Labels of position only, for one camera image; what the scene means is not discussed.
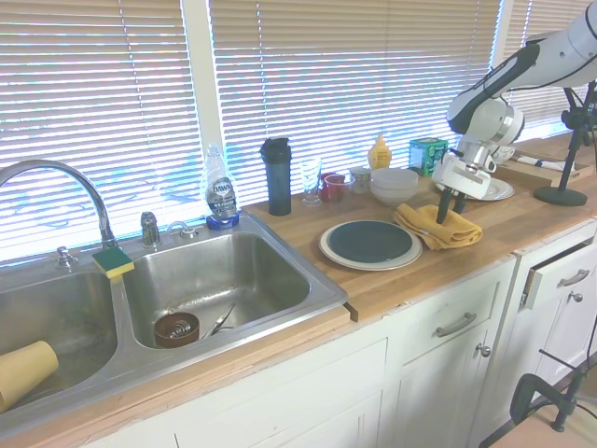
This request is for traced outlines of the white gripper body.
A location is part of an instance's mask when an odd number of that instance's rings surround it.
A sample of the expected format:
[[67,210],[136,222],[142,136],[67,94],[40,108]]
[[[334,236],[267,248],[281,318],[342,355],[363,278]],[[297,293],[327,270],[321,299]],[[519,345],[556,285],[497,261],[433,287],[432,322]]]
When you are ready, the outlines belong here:
[[492,173],[491,156],[481,165],[477,165],[446,152],[437,162],[432,179],[436,184],[461,192],[470,198],[482,198],[490,186]]

